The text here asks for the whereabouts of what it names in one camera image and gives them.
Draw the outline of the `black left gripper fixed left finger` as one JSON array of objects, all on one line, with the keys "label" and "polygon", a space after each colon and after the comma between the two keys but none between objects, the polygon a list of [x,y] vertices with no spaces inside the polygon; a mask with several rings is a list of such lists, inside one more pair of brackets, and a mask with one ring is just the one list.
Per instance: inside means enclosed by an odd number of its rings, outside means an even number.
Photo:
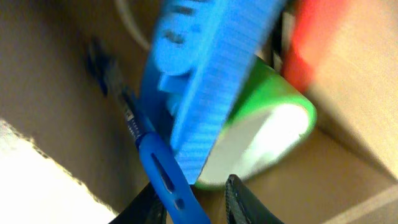
[{"label": "black left gripper fixed left finger", "polygon": [[166,224],[167,211],[148,183],[109,224]]}]

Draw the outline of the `white masking tape roll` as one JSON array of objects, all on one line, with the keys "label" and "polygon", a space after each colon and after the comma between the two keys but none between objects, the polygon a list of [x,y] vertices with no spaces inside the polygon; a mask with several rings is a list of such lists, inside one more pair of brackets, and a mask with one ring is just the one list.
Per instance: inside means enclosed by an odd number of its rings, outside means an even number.
[{"label": "white masking tape roll", "polygon": [[128,0],[114,0],[114,5],[116,7],[117,13],[126,28],[127,32],[133,40],[145,51],[149,51],[151,44],[149,40],[145,37],[143,32],[140,30],[134,14],[129,7]]}]

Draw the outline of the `brown cardboard box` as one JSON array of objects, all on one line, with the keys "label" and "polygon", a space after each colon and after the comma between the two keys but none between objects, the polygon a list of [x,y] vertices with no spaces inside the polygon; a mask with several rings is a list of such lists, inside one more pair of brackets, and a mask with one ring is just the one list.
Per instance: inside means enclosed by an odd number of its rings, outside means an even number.
[{"label": "brown cardboard box", "polygon": [[[146,185],[55,1],[1,2],[1,222],[107,223]],[[246,182],[285,223],[396,223],[397,183],[320,130]]]}]

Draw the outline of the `green tape roll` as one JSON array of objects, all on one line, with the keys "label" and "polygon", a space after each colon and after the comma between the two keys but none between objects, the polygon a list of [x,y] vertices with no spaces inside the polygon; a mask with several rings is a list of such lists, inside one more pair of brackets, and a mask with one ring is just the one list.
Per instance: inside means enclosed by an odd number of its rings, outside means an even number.
[{"label": "green tape roll", "polygon": [[305,140],[316,120],[313,103],[257,58],[195,187],[220,189],[231,174],[255,177]]}]

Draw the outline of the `blue plastic staple case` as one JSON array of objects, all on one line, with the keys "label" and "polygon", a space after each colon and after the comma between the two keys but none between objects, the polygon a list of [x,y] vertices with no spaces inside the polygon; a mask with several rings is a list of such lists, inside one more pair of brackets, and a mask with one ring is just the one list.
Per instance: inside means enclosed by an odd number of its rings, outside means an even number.
[{"label": "blue plastic staple case", "polygon": [[248,78],[280,0],[173,0],[155,26],[138,100],[188,183],[205,165]]}]

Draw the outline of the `blue ballpoint pen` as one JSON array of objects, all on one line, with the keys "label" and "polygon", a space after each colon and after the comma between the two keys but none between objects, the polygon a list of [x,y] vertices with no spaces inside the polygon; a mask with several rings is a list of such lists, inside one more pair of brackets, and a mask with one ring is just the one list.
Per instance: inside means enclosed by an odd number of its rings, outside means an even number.
[{"label": "blue ballpoint pen", "polygon": [[133,138],[140,162],[173,223],[209,223],[168,144],[152,127],[123,80],[117,60],[101,41],[92,38],[86,46],[86,67],[104,96],[112,96]]}]

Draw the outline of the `black left gripper moving right finger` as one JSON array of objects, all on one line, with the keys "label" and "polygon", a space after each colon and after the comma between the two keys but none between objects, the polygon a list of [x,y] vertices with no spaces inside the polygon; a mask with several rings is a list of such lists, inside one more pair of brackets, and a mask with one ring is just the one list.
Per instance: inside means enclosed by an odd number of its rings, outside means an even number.
[{"label": "black left gripper moving right finger", "polygon": [[224,195],[228,224],[284,224],[235,174],[229,175]]}]

